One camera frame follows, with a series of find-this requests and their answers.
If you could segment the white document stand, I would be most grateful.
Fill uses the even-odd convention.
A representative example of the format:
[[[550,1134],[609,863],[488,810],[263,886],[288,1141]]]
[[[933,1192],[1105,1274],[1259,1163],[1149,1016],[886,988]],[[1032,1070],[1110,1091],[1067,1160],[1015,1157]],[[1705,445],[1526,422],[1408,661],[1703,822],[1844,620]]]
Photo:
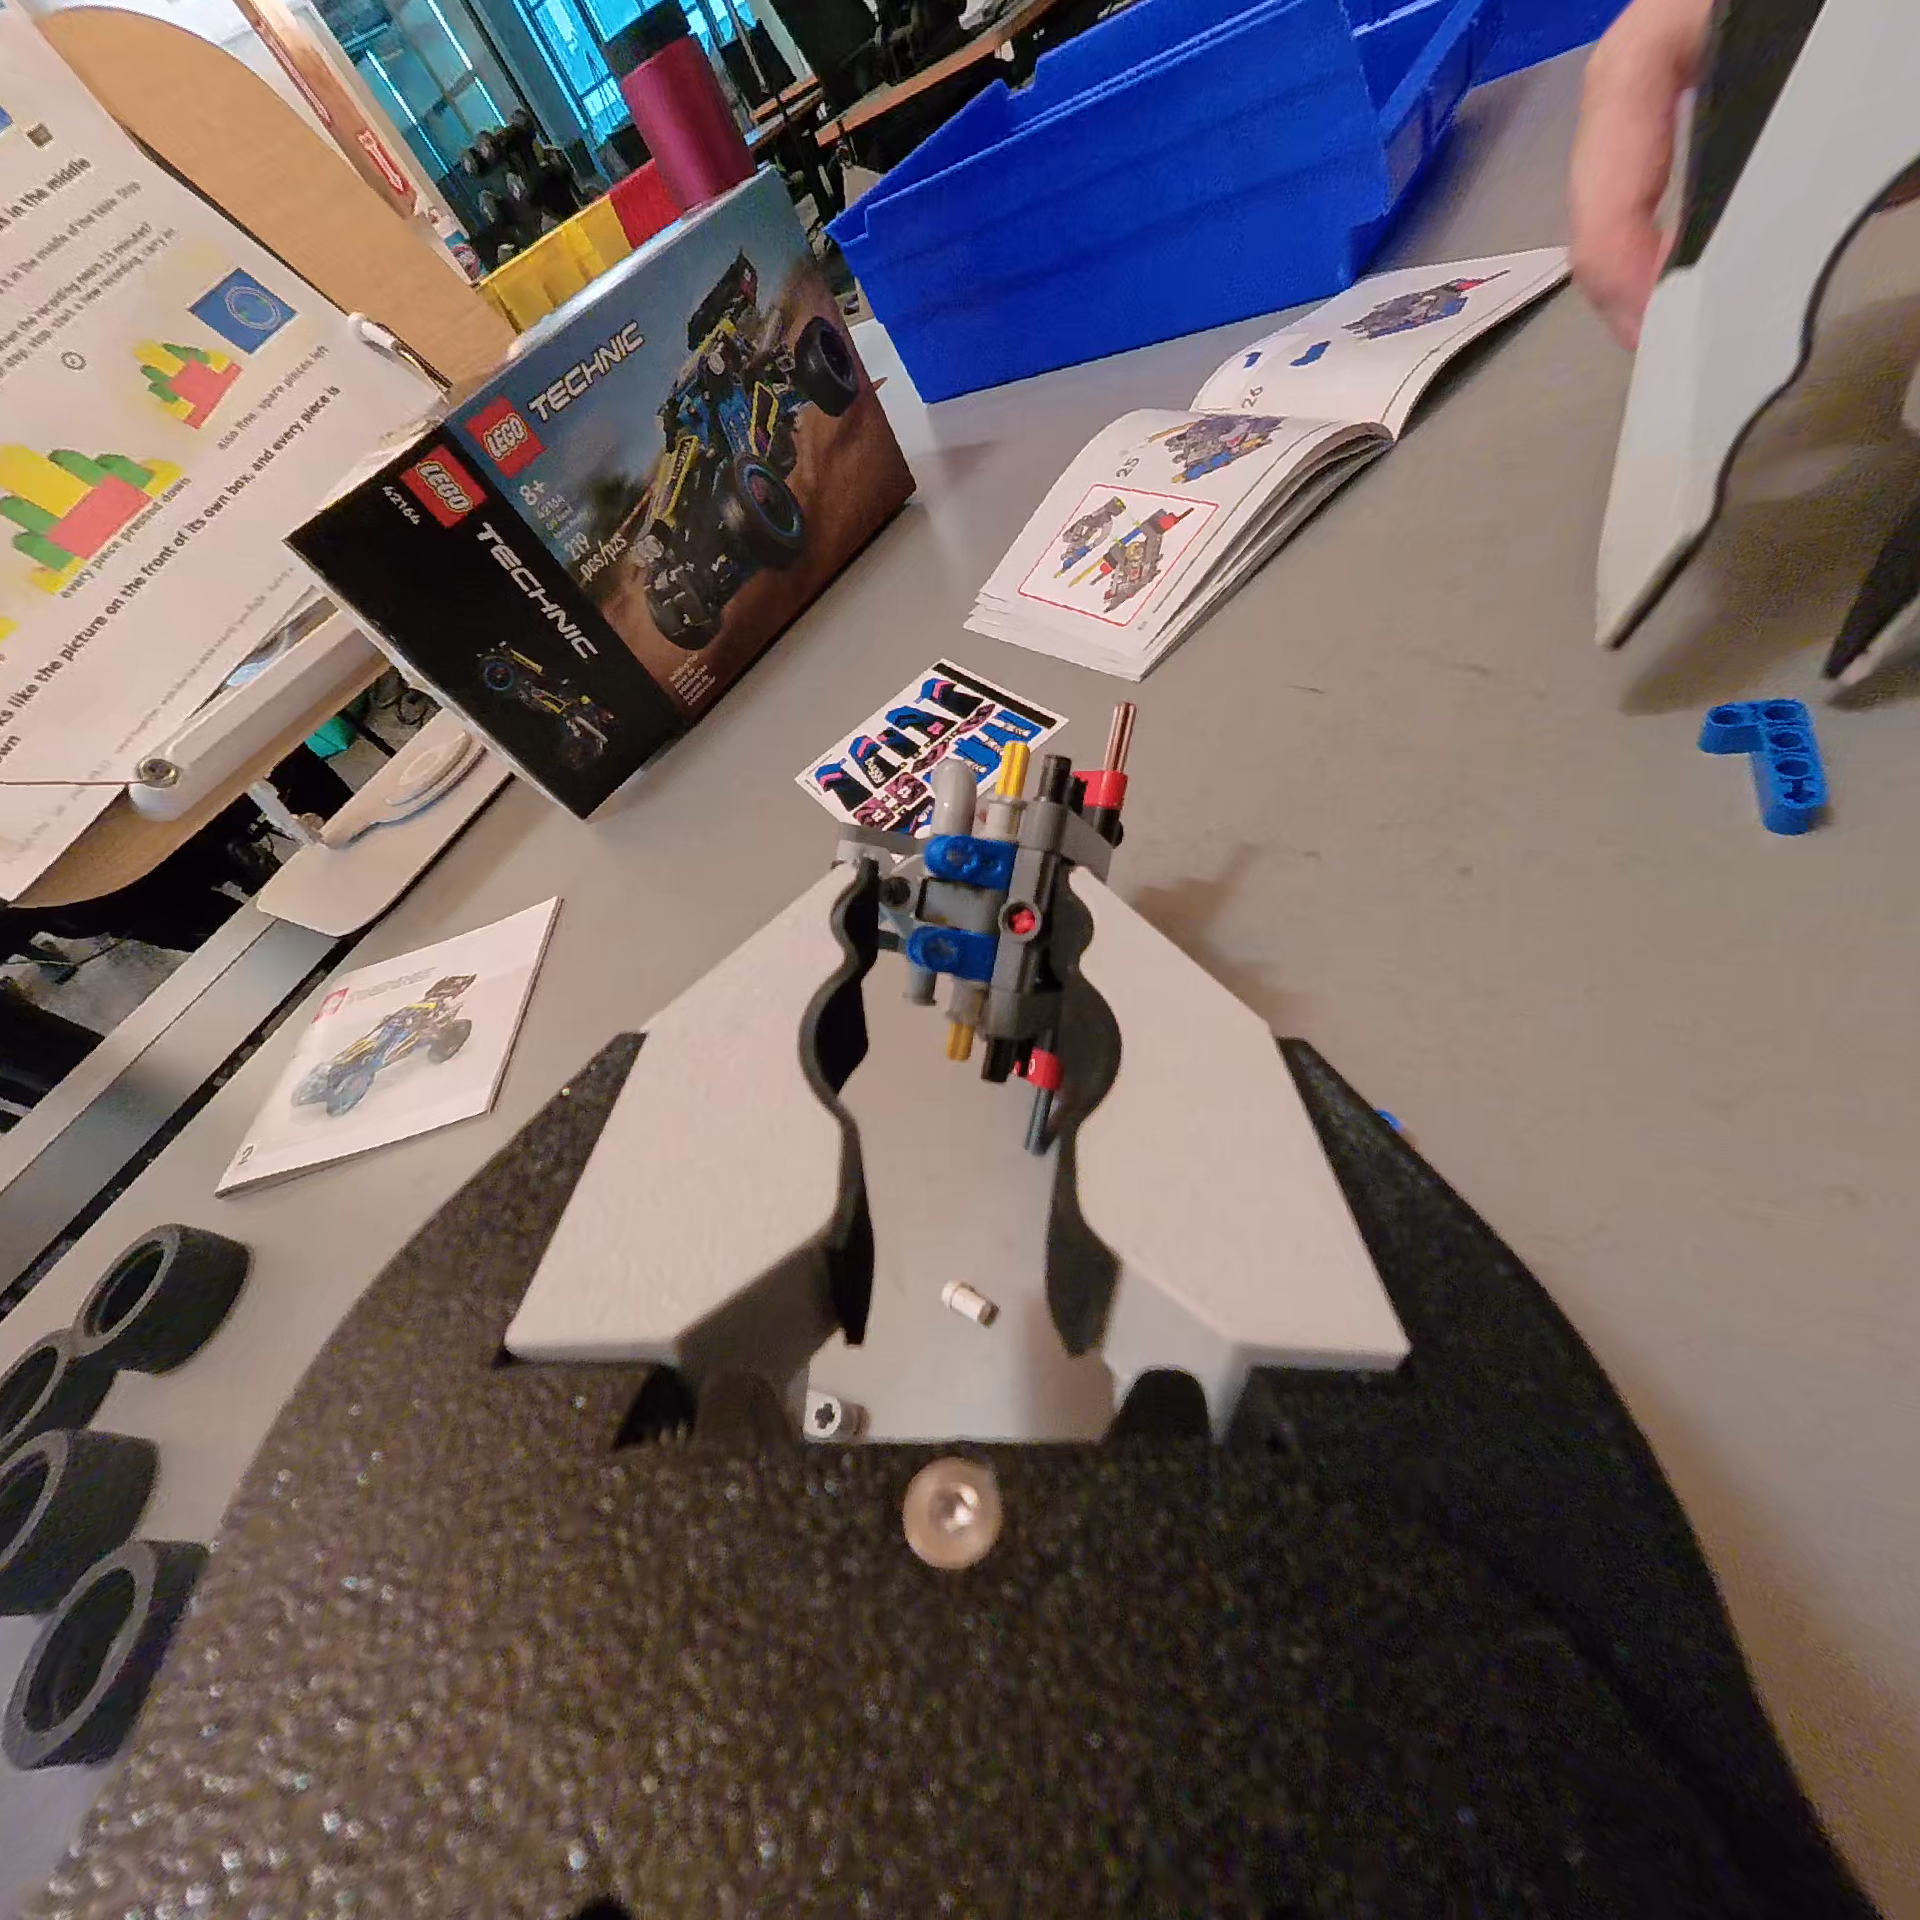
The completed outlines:
[[[303,822],[271,780],[288,750],[389,668],[353,612],[319,602],[310,628],[270,640],[248,678],[221,687],[137,764],[125,784],[132,812],[148,822],[185,826],[246,791],[300,851],[399,854],[412,831],[423,860],[432,860],[511,780],[507,760],[460,712],[441,711],[323,826]]]

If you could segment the black lego set box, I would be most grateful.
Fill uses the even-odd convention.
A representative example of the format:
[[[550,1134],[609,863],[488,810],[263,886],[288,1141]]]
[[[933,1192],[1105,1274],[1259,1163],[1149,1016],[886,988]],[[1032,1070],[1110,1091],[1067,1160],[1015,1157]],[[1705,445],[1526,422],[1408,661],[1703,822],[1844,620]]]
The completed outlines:
[[[588,821],[915,488],[760,170],[524,332],[288,547],[409,682]]]

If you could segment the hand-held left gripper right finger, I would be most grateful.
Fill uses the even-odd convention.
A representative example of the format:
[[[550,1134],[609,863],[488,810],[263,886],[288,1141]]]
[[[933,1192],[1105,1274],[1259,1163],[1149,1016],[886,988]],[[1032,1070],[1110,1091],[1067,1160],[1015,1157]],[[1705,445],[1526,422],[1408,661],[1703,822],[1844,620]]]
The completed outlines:
[[[1268,1023],[1092,875],[1067,1008],[1047,1307],[1124,1402],[1185,1376],[1225,1435],[1262,1370],[1392,1373],[1387,1299]]]

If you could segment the printed instruction sheet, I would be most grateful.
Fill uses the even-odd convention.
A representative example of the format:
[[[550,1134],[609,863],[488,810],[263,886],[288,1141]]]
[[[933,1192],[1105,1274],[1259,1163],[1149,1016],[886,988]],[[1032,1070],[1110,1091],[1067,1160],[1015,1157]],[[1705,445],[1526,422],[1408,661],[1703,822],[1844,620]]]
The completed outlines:
[[[308,596],[288,534],[428,404],[3,29],[3,882],[47,874]]]

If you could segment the small closed instruction booklet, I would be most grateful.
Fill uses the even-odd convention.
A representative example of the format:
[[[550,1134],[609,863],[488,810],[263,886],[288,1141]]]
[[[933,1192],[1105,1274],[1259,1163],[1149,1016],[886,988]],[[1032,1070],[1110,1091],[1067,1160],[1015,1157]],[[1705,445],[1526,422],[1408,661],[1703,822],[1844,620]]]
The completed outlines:
[[[559,900],[545,898],[350,972],[301,1029],[214,1192],[284,1184],[491,1114],[558,919]]]

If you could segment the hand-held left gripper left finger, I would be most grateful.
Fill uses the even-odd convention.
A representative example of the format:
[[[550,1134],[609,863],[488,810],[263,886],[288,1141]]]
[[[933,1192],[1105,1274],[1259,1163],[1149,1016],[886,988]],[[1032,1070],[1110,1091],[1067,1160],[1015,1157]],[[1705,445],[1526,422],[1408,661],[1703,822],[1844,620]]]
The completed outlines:
[[[863,1338],[873,1219],[841,1087],[861,1066],[878,870],[829,869],[640,1034],[502,1335],[526,1362],[646,1362],[709,1427],[799,1435],[808,1365]]]

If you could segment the person's right hand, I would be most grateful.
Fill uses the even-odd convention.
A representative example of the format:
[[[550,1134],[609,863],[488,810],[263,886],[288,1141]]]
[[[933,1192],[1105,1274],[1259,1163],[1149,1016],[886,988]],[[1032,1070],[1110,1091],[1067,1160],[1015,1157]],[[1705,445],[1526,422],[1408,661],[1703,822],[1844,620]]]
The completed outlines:
[[[1625,352],[1638,348],[1673,243],[1662,228],[1662,203],[1677,116],[1725,12],[1716,2],[1632,2],[1584,69],[1568,159],[1568,267]]]

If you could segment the black rubber lego tire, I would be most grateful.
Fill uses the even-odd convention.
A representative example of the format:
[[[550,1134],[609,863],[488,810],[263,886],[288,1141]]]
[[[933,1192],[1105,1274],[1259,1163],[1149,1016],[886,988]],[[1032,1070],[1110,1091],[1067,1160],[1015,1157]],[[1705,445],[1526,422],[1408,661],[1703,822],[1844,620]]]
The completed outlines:
[[[134,1239],[100,1275],[70,1325],[76,1365],[164,1376],[219,1331],[248,1278],[252,1250],[166,1222]]]
[[[53,1428],[3,1467],[3,1616],[44,1616],[132,1539],[159,1452],[119,1430]]]
[[[207,1564],[204,1543],[132,1539],[41,1622],[4,1711],[15,1768],[110,1760],[132,1731]]]
[[[33,1341],[3,1376],[3,1459],[47,1430],[89,1427],[113,1373],[69,1327]]]

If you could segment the open lego instruction booklet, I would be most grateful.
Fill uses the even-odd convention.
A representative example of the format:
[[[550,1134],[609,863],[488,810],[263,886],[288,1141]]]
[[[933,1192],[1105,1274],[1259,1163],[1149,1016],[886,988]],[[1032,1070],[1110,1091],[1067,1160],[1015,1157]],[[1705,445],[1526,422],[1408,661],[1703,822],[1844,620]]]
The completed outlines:
[[[1381,272],[1231,352],[1184,410],[1075,458],[967,630],[1137,684],[1357,471],[1429,386],[1568,280],[1537,247]]]

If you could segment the blue and grey lego assembly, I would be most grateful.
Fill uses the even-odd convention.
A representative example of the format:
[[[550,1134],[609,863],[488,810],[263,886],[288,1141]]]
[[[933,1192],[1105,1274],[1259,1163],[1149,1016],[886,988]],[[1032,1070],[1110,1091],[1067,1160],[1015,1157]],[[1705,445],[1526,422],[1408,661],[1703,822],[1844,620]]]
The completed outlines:
[[[1133,732],[1135,703],[1121,702],[1096,766],[1048,752],[1031,767],[1029,743],[1013,741],[992,772],[959,734],[900,828],[857,814],[835,848],[836,861],[875,866],[879,947],[900,952],[909,1002],[943,1003],[947,1059],[979,1053],[982,1078],[1027,1082],[1032,1157],[1048,1151],[1065,1095],[1069,879],[1110,870]]]

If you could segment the maroon tumbler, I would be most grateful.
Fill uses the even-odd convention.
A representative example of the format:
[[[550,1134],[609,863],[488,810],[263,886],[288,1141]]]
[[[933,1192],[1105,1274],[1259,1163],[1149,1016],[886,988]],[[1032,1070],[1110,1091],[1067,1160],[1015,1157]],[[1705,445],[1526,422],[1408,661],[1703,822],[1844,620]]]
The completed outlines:
[[[756,159],[696,39],[646,40],[622,62],[622,99],[679,213],[753,181]]]

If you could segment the yellow plastic bin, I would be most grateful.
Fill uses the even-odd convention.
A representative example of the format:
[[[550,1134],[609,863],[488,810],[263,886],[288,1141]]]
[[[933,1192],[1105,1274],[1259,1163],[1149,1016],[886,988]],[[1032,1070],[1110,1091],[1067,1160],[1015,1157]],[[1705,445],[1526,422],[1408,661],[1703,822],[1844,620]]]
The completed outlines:
[[[513,332],[555,314],[632,252],[629,235],[603,196],[542,234],[526,252],[507,259],[476,283],[476,293]]]

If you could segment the blue angled lego beam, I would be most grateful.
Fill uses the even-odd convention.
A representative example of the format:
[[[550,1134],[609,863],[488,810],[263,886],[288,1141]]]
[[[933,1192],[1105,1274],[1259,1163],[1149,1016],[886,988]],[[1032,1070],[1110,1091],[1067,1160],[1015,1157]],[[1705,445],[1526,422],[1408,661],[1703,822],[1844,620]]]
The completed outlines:
[[[1797,700],[1716,703],[1705,711],[1696,746],[1713,757],[1747,760],[1766,831],[1797,836],[1821,826],[1830,789],[1806,703]]]

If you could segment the lego sticker sheet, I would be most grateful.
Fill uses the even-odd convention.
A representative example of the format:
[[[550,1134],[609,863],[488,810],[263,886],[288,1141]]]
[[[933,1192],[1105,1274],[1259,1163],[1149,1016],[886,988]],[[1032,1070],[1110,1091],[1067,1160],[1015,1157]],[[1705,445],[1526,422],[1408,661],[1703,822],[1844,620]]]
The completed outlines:
[[[942,766],[965,766],[982,805],[1007,752],[1024,750],[1036,760],[1065,726],[1062,712],[942,658],[806,757],[795,787],[838,822],[927,831]]]

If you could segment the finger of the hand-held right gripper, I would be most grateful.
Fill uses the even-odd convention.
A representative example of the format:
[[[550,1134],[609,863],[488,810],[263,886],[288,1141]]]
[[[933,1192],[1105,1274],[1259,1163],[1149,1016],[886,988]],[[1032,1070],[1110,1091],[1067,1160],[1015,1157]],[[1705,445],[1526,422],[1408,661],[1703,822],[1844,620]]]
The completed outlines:
[[[1821,664],[1821,678],[1830,687],[1854,687],[1911,651],[1915,636],[1917,500],[1887,527]]]
[[[1600,527],[1596,640],[1647,621],[1709,533],[1742,442],[1800,374],[1841,252],[1915,183],[1917,5],[1829,2],[1701,261],[1651,293]],[[1677,228],[1693,95],[1662,228]]]

